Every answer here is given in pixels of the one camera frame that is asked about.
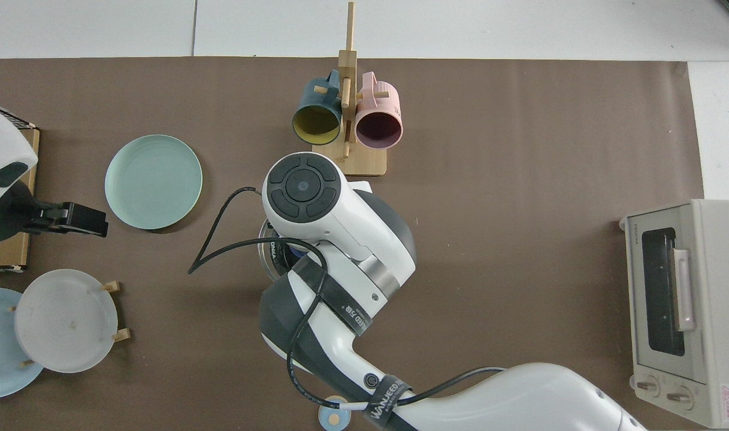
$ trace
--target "toaster oven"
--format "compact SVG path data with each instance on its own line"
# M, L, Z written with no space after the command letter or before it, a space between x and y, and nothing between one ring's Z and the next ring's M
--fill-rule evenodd
M729 428L729 201L693 199L621 227L636 396Z

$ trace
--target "oven handle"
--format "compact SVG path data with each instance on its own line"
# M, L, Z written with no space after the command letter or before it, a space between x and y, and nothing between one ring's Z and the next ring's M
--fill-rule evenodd
M694 307L692 305L692 278L689 273L689 251L671 248L670 276L673 281L673 315L676 330L695 330Z

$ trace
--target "black cable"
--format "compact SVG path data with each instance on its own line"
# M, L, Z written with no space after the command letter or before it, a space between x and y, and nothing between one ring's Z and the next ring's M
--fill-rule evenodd
M310 245L308 242L299 240L298 238L255 238L255 239L248 239L246 241L240 241L235 242L233 244L227 245L225 247L219 248L218 250L211 252L205 257L202 257L203 254L205 254L205 250L207 249L207 246L210 244L210 240L213 239L214 232L218 228L218 224L220 223L220 219L223 216L223 213L225 212L226 208L228 207L228 204L231 203L231 201L242 192L255 192L256 194L259 194L254 187L242 187L235 192L233 192L230 196L228 196L228 199L223 202L222 207L220 208L220 212L218 213L218 216L216 219L214 219L213 226L210 228L210 232L207 234L207 238L205 239L205 242L202 244L202 248L199 251L199 254L197 254L196 258L194 259L194 262L191 264L191 267L189 268L189 275L191 273L194 273L199 267L202 265L205 265L205 263L209 262L214 257L220 256L220 254L223 254L227 251L233 250L235 248L244 247L246 245L254 245L254 244L263 244L266 242L279 242L284 244L292 244L292 245L300 245L301 247L304 247L308 249L310 252L314 253L315 256L319 259L319 264L322 268L322 277L319 281L319 286L317 287L316 296L314 297L314 300L312 301L311 305L308 307L308 311L306 311L306 314L304 314L303 318L298 324L298 327L295 328L295 333L292 335L292 339L290 341L290 347L287 351L287 372L290 376L290 380L292 380L292 384L295 385L295 389L298 390L303 396L310 399L311 401L314 401L317 404L321 404L322 406L329 407L331 409L337 409L339 408L339 405L337 403L332 403L331 401L327 401L326 399L318 398L318 396L313 395L312 393L308 392L303 385L301 385L301 382L298 381L298 377L295 375L295 366L293 365L293 353L295 350L295 346L298 344L298 339L301 336L301 332L305 329L305 327L308 325L308 320L310 319L311 315L314 314L314 311L317 308L317 305L319 302L321 302L321 289L324 284L324 278L326 278L326 273L328 273L328 264L326 264L326 258L321 254L321 251L319 251L318 248L314 247L314 245Z
M199 263L199 260L202 259L202 255L205 254L205 250L207 249L207 246L210 245L210 240L213 239L213 234L216 232L216 228L218 227L218 224L220 223L220 218L223 216L223 213L225 213L225 208L228 207L228 204L231 203L232 199L234 199L239 193L242 192L255 192L258 195L257 190L255 190L254 187L242 187L239 190L236 190L233 192L230 196L228 196L228 199L225 199L225 202L223 202L223 205L221 206L221 210L218 213L218 216L216 217L216 220L213 221L213 226L210 228L210 232L207 234L207 239L205 240L205 243L202 244L202 249L200 249L199 254L196 255L196 258L194 259L194 263L191 264L191 268L189 268L189 275L191 275L192 272L195 272L197 268L203 265Z
M417 395L411 396L410 398L400 399L397 401L397 406L406 406L408 404L417 403L421 399L428 398L429 396L436 395L437 393L451 387L454 385L457 385L458 383L462 382L463 380L476 376L476 374L481 373L499 373L500 371L505 371L504 368L499 368L499 366L482 366L482 368L476 368L476 370L470 370L466 371L463 374L458 374L457 376L452 377L451 379L447 380L446 382L443 382L442 384L436 385L435 387L432 387L431 389L419 393Z
M194 262L191 264L191 267L189 268L189 274L194 273L200 266L205 265L205 263L209 262L214 257L220 256L220 254L223 254L227 251L233 250L235 248L244 247L246 245L254 245L254 244L263 244L266 242L279 242L284 244L292 244L292 245L300 245L306 249L308 249L310 252L314 253L315 256L318 257L320 266L322 268L322 277L319 281L319 285L317 287L317 290L315 291L315 297L314 300L311 302L310 306L308 307L308 310L303 315L303 318L298 323L298 327L295 328L295 333L293 333L291 341L290 341L290 347L287 351L287 373L290 376L290 380L292 380L292 384L295 386L295 389L298 390L298 392L301 393L301 395L305 396L306 398L310 399L311 401L315 402L316 404L319 404L321 406L328 407L329 409L339 409L340 405L338 403L333 403L331 401L328 401L326 399L319 398L316 395L313 395L312 393L308 392L301 382L298 381L298 377L295 375L295 366L293 365L293 358L294 358L294 350L296 345L298 344L298 340L301 337L301 333L303 330L308 326L308 320L310 319L311 315L314 314L314 311L316 310L317 306L322 300L321 297L321 289L324 285L324 280L326 278L326 274L328 273L328 263L326 262L326 258L321 254L321 251L319 251L318 248L316 248L314 245L310 245L308 242L302 241L298 238L254 238L254 239L248 239L245 241L235 242L231 245L227 245L225 247L219 248L218 250L211 252L205 257L202 257L203 254L205 254L205 250L207 249L207 246L210 243L210 240L213 239L213 234L218 228L218 224L220 223L220 219L223 216L223 213L225 212L226 208L228 207L228 204L231 203L232 199L234 199L239 193L242 192L255 192L256 194L260 195L254 187L242 187L235 192L233 192L230 196L228 196L228 199L225 200L224 204L221 207L220 212L218 213L218 216L216 219L214 219L213 226L210 228L210 232L207 235L207 238L205 242L202 244L202 248L199 251L199 254L197 254L196 258L194 259ZM397 402L397 406L406 406L408 404L417 403L421 399L428 398L429 396L436 395L436 393L439 393L449 387L454 386L455 384L460 383L461 381L476 376L477 374L481 373L490 373L490 372L500 372L503 371L504 368L498 368L498 366L485 366L484 368L477 368L476 370L470 370L466 371L463 374L458 374L455 377L452 377L452 379L446 380L446 382L443 382L442 384L436 385L435 387L425 390L422 393L419 393L417 395L411 396L410 398L400 399Z

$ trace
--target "white plate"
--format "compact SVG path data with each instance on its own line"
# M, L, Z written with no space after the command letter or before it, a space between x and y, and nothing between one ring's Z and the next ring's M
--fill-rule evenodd
M30 384L42 371L38 363L21 366L28 360L16 340L14 313L11 306L19 303L21 294L10 289L0 289L0 396L10 395Z
M16 310L16 335L28 357L59 373L101 362L117 333L117 308L101 286L73 269L56 269L31 282Z

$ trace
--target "mug handle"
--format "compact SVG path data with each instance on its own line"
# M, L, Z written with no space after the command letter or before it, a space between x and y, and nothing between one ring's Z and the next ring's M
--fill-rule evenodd
M340 72L338 72L337 69L333 69L326 77L326 95L324 95L324 103L334 103L337 98L337 93L340 93Z
M374 107L377 107L377 100L375 99L376 83L375 72L367 72L362 75L362 99L367 99L367 102Z

